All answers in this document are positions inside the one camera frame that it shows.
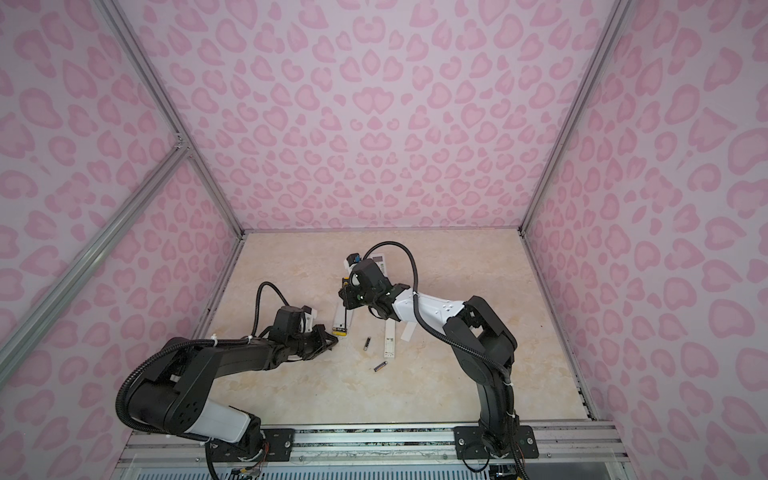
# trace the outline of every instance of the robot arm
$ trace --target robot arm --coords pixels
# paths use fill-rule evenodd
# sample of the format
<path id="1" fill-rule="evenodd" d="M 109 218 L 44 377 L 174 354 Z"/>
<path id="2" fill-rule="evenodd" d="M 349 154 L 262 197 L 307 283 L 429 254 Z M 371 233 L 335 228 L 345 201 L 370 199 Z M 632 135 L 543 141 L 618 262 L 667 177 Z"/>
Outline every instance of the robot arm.
<path id="1" fill-rule="evenodd" d="M 280 307 L 267 339 L 169 340 L 121 387 L 118 418 L 144 432 L 218 439 L 241 461 L 251 460 L 263 451 L 261 420 L 208 399 L 211 385 L 220 376 L 275 369 L 289 356 L 311 360 L 338 343 L 323 325 L 304 333 L 304 315 L 304 309 Z"/>
<path id="2" fill-rule="evenodd" d="M 518 344 L 488 303 L 479 296 L 466 302 L 444 300 L 414 293 L 403 283 L 392 285 L 373 260 L 357 253 L 347 257 L 347 264 L 349 276 L 339 291 L 345 308 L 367 306 L 382 319 L 418 322 L 451 345 L 464 373 L 477 383 L 483 444 L 498 457 L 510 453 L 519 419 L 508 372 Z M 482 332 L 476 336 L 471 328 Z"/>

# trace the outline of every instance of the wire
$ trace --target wire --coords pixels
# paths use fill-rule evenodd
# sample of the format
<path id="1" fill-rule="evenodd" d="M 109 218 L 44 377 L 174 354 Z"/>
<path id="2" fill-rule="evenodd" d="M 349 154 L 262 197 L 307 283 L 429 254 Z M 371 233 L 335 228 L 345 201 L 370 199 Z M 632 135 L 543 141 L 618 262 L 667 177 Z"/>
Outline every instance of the wire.
<path id="1" fill-rule="evenodd" d="M 269 442 L 264 442 L 264 456 L 261 457 L 261 460 L 259 460 L 259 463 L 256 463 L 254 467 L 257 467 L 257 466 L 261 465 L 262 463 L 264 463 L 264 461 L 266 460 L 266 456 L 269 455 L 269 454 L 270 454 L 270 443 Z"/>
<path id="2" fill-rule="evenodd" d="M 470 467 L 470 466 L 469 466 L 469 464 L 467 463 L 466 459 L 465 459 L 465 458 L 463 458 L 463 456 L 462 456 L 462 462 L 464 462 L 464 466 L 465 466 L 466 468 L 468 468 L 470 472 L 473 472 L 473 473 L 480 473 L 480 472 L 482 472 L 483 470 L 485 470 L 485 469 L 488 467 L 488 463 L 490 463 L 490 462 L 491 462 L 491 453 L 488 451 L 488 449 L 485 447 L 485 445 L 483 445 L 483 444 L 482 444 L 482 442 L 472 442 L 472 443 L 468 443 L 468 444 L 467 444 L 467 446 L 465 446 L 465 447 L 464 447 L 464 450 L 462 450 L 462 453 L 466 452 L 466 451 L 467 451 L 467 449 L 468 449 L 468 448 L 469 448 L 471 445 L 480 445 L 480 446 L 481 446 L 481 447 L 482 447 L 482 448 L 485 450 L 485 452 L 486 452 L 486 453 L 488 453 L 488 457 L 485 459 L 485 465 L 483 465 L 483 466 L 482 466 L 482 468 L 480 468 L 480 469 L 478 469 L 478 468 L 472 468 L 472 467 Z"/>
<path id="3" fill-rule="evenodd" d="M 368 305 L 368 312 L 369 312 L 371 315 L 373 315 L 373 317 L 374 317 L 374 318 L 377 318 L 377 319 L 379 319 L 379 320 L 386 320 L 386 318 L 382 318 L 381 316 L 378 316 L 378 315 L 376 315 L 376 314 L 373 312 L 373 308 L 372 308 L 370 305 Z"/>
<path id="4" fill-rule="evenodd" d="M 380 242 L 371 247 L 365 254 L 365 256 L 362 258 L 363 260 L 368 258 L 368 256 L 373 253 L 374 250 L 380 247 L 384 247 L 385 245 L 392 245 L 393 247 L 398 247 L 402 251 L 406 252 L 406 255 L 408 256 L 408 260 L 411 261 L 411 270 L 413 271 L 413 315 L 416 317 L 416 322 L 419 323 L 419 325 L 422 326 L 424 330 L 426 330 L 430 335 L 434 336 L 436 339 L 440 340 L 443 343 L 448 343 L 450 346 L 455 347 L 456 349 L 459 349 L 463 351 L 464 353 L 467 353 L 471 356 L 474 356 L 476 359 L 480 359 L 483 362 L 487 363 L 489 366 L 493 367 L 494 369 L 498 370 L 499 373 L 501 373 L 502 378 L 505 380 L 505 383 L 510 383 L 509 381 L 509 372 L 507 371 L 504 366 L 490 358 L 489 356 L 485 355 L 484 353 L 480 353 L 475 349 L 472 349 L 462 343 L 456 342 L 455 340 L 452 340 L 445 336 L 444 333 L 440 333 L 436 329 L 432 328 L 431 325 L 429 325 L 423 318 L 421 312 L 419 312 L 419 271 L 416 269 L 416 261 L 413 259 L 413 254 L 411 253 L 411 250 L 408 250 L 408 247 L 403 245 L 400 242 L 393 242 L 393 241 L 386 241 L 386 242 Z"/>
<path id="5" fill-rule="evenodd" d="M 515 470 L 517 471 L 518 477 L 521 477 L 523 480 L 531 480 L 528 477 L 528 473 L 525 471 L 525 457 L 523 456 L 523 451 L 520 448 L 520 445 L 517 445 L 513 435 L 512 429 L 515 426 L 515 422 L 512 419 L 509 419 L 507 422 L 507 440 L 509 443 L 514 443 L 515 446 L 517 446 L 516 449 L 512 449 L 512 458 L 515 459 Z"/>
<path id="6" fill-rule="evenodd" d="M 114 412 L 118 416 L 118 420 L 123 422 L 124 425 L 127 427 L 138 430 L 139 432 L 146 432 L 146 433 L 167 433 L 164 430 L 157 429 L 153 427 L 152 425 L 148 425 L 143 422 L 139 422 L 138 420 L 135 420 L 131 415 L 128 413 L 127 408 L 127 394 L 128 390 L 131 389 L 134 382 L 141 376 L 142 373 L 151 365 L 152 363 L 156 362 L 158 359 L 163 358 L 166 355 L 170 355 L 171 353 L 175 353 L 178 350 L 185 349 L 187 347 L 191 346 L 214 346 L 215 342 L 213 340 L 187 340 L 184 342 L 175 343 L 174 345 L 168 346 L 164 349 L 162 349 L 160 352 L 155 353 L 153 356 L 149 357 L 148 359 L 144 360 L 136 369 L 128 374 L 128 377 L 123 382 L 123 385 L 120 386 L 120 389 L 118 390 L 118 394 L 114 399 Z M 248 339 L 240 339 L 240 340 L 218 340 L 218 346 L 240 346 L 240 345 L 247 345 Z M 203 437 L 202 435 L 195 435 L 195 434 L 182 434 L 177 435 L 182 438 L 186 439 L 193 439 L 200 442 L 205 442 L 208 440 L 208 437 Z"/>
<path id="7" fill-rule="evenodd" d="M 277 293 L 277 296 L 280 297 L 280 299 L 283 301 L 283 305 L 288 306 L 288 300 L 286 300 L 286 297 L 283 296 L 283 294 L 280 292 L 280 290 L 275 286 L 272 282 L 262 282 L 261 285 L 259 285 L 259 289 L 256 291 L 256 305 L 253 308 L 253 329 L 250 331 L 250 334 L 252 336 L 256 336 L 256 331 L 259 329 L 259 308 L 261 307 L 261 292 L 264 290 L 264 287 L 268 286 L 272 290 Z"/>
<path id="8" fill-rule="evenodd" d="M 210 447 L 210 442 L 205 442 L 205 464 L 208 466 L 208 473 L 212 480 L 220 480 L 219 474 L 216 473 L 216 469 L 214 468 L 214 461 L 211 458 L 211 453 L 213 453 L 213 449 Z"/>

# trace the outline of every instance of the aluminum frame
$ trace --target aluminum frame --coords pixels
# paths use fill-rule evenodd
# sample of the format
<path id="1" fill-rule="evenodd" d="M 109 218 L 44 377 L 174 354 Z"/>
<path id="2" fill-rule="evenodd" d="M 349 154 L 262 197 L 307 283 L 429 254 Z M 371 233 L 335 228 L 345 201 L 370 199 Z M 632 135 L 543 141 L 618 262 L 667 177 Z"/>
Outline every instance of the aluminum frame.
<path id="1" fill-rule="evenodd" d="M 154 99 L 157 108 L 160 110 L 160 113 L 162 113 L 163 118 L 168 123 L 171 130 L 175 132 L 177 139 L 188 144 L 192 150 L 192 166 L 200 176 L 205 189 L 208 191 L 208 194 L 213 199 L 222 216 L 227 220 L 227 223 L 232 230 L 234 230 L 237 238 L 240 239 L 243 236 L 243 226 L 237 219 L 237 215 L 235 215 L 232 206 L 224 196 L 219 184 L 211 174 L 203 155 L 200 153 L 200 150 L 194 142 L 194 138 L 190 135 L 190 132 L 184 125 L 173 101 L 170 99 L 170 95 L 165 91 L 160 75 L 157 74 L 150 63 L 146 51 L 144 51 L 144 48 L 138 41 L 136 32 L 126 18 L 125 12 L 123 12 L 118 0 L 92 1 L 106 20 L 109 28 L 112 30 L 112 33 L 127 55 L 128 60 L 134 66 L 134 69 L 141 77 L 141 80 L 144 81 L 144 84 L 149 90 L 149 94 Z"/>
<path id="2" fill-rule="evenodd" d="M 541 174 L 541 178 L 539 178 L 538 183 L 536 184 L 533 197 L 531 198 L 531 204 L 528 205 L 528 209 L 525 211 L 525 215 L 520 224 L 521 232 L 528 231 L 528 228 L 531 226 L 536 210 L 551 183 L 554 169 L 560 164 L 564 153 L 568 149 L 571 137 L 573 137 L 573 133 L 578 126 L 581 116 L 584 114 L 584 111 L 587 110 L 589 99 L 592 96 L 595 87 L 597 87 L 600 82 L 600 78 L 607 65 L 607 60 L 613 54 L 616 44 L 619 41 L 619 37 L 621 37 L 621 32 L 624 30 L 631 17 L 631 12 L 635 4 L 635 0 L 616 0 L 613 4 L 611 13 L 608 14 L 605 27 L 598 39 L 597 47 L 592 53 L 592 57 L 588 63 L 584 78 L 579 84 L 571 108 L 565 116 L 563 127 L 560 129 L 558 137 L 554 143 L 554 148 L 552 148 L 552 152 L 547 159 L 547 166 L 544 168 L 544 172 Z"/>
<path id="3" fill-rule="evenodd" d="M 245 247 L 246 238 L 247 235 L 240 239 L 235 239 L 235 244 L 232 246 L 232 253 L 230 253 L 229 259 L 227 260 L 227 265 L 224 270 L 222 270 L 218 280 L 216 280 L 208 303 L 203 309 L 203 313 L 200 315 L 200 320 L 197 323 L 197 327 L 195 327 L 195 330 L 192 333 L 193 339 L 202 338 L 208 331 L 208 327 L 216 315 L 216 311 L 219 308 L 221 299 L 224 296 L 224 292 L 226 291 L 227 285 L 230 282 L 232 272 L 235 270 L 237 260 L 240 258 L 240 253 L 243 251 L 243 247 Z"/>
<path id="4" fill-rule="evenodd" d="M 527 463 L 629 462 L 613 422 L 523 423 L 534 429 L 540 452 L 539 458 L 527 459 Z M 477 426 L 477 423 L 265 425 L 264 428 L 296 430 L 290 460 L 284 465 L 462 465 L 456 457 L 452 431 L 455 426 Z M 194 467 L 204 458 L 204 448 L 199 442 L 135 432 L 116 469 Z M 508 464 L 513 460 L 494 459 L 493 463 Z M 226 465 L 231 468 L 249 464 Z"/>
<path id="5" fill-rule="evenodd" d="M 520 227 L 504 225 L 502 227 L 340 227 L 340 228 L 269 228 L 257 230 L 247 228 L 243 232 L 249 233 L 338 233 L 338 232 L 408 232 L 424 230 L 520 230 Z"/>
<path id="6" fill-rule="evenodd" d="M 563 128 L 558 133 L 554 148 L 547 160 L 547 166 L 536 185 L 531 204 L 528 206 L 520 228 L 518 229 L 520 232 L 520 240 L 523 244 L 523 250 L 525 250 L 525 254 L 528 256 L 528 262 L 531 264 L 531 270 L 533 270 L 534 275 L 536 276 L 536 282 L 538 283 L 541 295 L 547 305 L 547 310 L 549 311 L 552 323 L 554 324 L 554 330 L 557 333 L 563 351 L 568 358 L 579 394 L 584 401 L 584 407 L 587 409 L 590 418 L 596 418 L 594 400 L 591 398 L 589 389 L 584 382 L 584 374 L 576 360 L 576 355 L 571 346 L 571 342 L 568 339 L 568 335 L 565 334 L 563 322 L 555 308 L 554 297 L 544 280 L 542 270 L 533 254 L 533 249 L 531 248 L 528 239 L 528 230 L 530 229 L 533 220 L 536 218 L 538 208 L 544 201 L 545 193 L 552 182 L 554 172 L 557 166 L 562 162 L 565 152 L 568 150 L 568 144 L 571 142 L 576 127 L 579 125 L 584 112 L 588 108 L 589 99 L 594 93 L 594 89 L 597 87 L 601 76 L 605 71 L 608 60 L 613 55 L 616 44 L 621 37 L 621 33 L 629 23 L 635 4 L 635 0 L 616 0 L 614 3 L 600 39 L 598 40 L 598 46 L 595 48 L 592 58 L 587 66 L 584 79 L 580 83 L 574 102 L 571 104 L 571 108 L 566 115 Z"/>
<path id="7" fill-rule="evenodd" d="M 80 293 L 96 269 L 133 227 L 136 219 L 162 190 L 166 182 L 173 177 L 181 163 L 190 158 L 188 152 L 186 144 L 183 141 L 179 142 L 123 203 L 107 225 L 83 247 L 48 293 L 22 317 L 20 326 L 0 349 L 0 389 L 43 339 L 61 312 Z"/>
<path id="8" fill-rule="evenodd" d="M 586 382 L 584 382 L 584 373 L 581 371 L 581 366 L 579 366 L 578 360 L 576 360 L 576 353 L 571 346 L 571 341 L 568 339 L 568 336 L 565 335 L 565 325 L 563 325 L 563 322 L 561 321 L 561 318 L 554 307 L 554 297 L 552 296 L 552 292 L 549 290 L 547 283 L 544 281 L 544 276 L 541 272 L 541 268 L 538 265 L 538 262 L 536 261 L 536 257 L 533 254 L 531 244 L 528 242 L 528 237 L 521 233 L 520 241 L 523 244 L 523 250 L 525 250 L 525 254 L 528 257 L 528 262 L 531 264 L 531 270 L 533 270 L 534 276 L 536 277 L 536 283 L 538 284 L 538 289 L 541 292 L 541 297 L 544 299 L 544 303 L 547 306 L 547 311 L 549 312 L 549 316 L 552 320 L 552 323 L 554 324 L 554 332 L 558 335 L 560 347 L 563 349 L 563 352 L 565 352 L 565 357 L 568 359 L 568 365 L 571 367 L 571 373 L 573 374 L 574 380 L 576 382 L 576 389 L 578 390 L 582 402 L 584 403 L 584 408 L 587 410 L 587 416 L 591 419 L 596 419 L 597 416 L 595 413 L 597 409 L 594 406 L 592 394 L 589 392 L 589 388 L 587 388 Z"/>

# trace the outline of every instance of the beige tabletop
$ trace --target beige tabletop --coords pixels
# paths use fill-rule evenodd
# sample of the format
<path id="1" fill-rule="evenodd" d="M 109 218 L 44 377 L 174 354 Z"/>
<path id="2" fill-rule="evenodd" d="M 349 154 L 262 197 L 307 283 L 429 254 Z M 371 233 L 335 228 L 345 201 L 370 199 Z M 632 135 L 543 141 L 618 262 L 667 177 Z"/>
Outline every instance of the beige tabletop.
<path id="1" fill-rule="evenodd" d="M 586 414 L 516 230 L 401 230 L 338 233 L 252 233 L 209 333 L 248 335 L 264 280 L 294 306 L 319 311 L 330 331 L 343 261 L 375 243 L 396 240 L 413 253 L 419 291 L 447 300 L 485 298 L 518 341 L 512 382 L 522 419 L 584 419 Z M 380 250 L 392 283 L 412 283 L 406 255 Z M 259 331 L 271 325 L 277 296 L 264 290 Z M 210 397 L 259 416 L 264 424 L 470 422 L 479 416 L 476 384 L 449 346 L 417 327 L 409 342 L 396 327 L 396 355 L 373 372 L 384 350 L 384 322 L 355 310 L 350 334 L 333 351 L 268 372 L 217 379 Z M 371 337 L 367 351 L 366 338 Z"/>

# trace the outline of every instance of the pink wallpaper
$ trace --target pink wallpaper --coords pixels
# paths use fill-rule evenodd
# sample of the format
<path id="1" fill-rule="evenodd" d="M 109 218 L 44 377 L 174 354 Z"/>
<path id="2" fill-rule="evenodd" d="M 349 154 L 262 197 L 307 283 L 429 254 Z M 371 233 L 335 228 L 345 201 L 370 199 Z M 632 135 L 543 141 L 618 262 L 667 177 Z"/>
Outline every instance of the pink wallpaper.
<path id="1" fill-rule="evenodd" d="M 274 229 L 518 225 L 613 0 L 121 4 Z"/>
<path id="2" fill-rule="evenodd" d="M 0 5 L 0 346 L 173 142 L 88 0 Z"/>
<path id="3" fill-rule="evenodd" d="M 768 3 L 645 0 L 531 235 L 650 480 L 768 478 Z"/>
<path id="4" fill-rule="evenodd" d="M 191 334 L 232 245 L 183 164 L 0 392 L 0 477 L 108 478 L 130 432 L 120 384 Z"/>

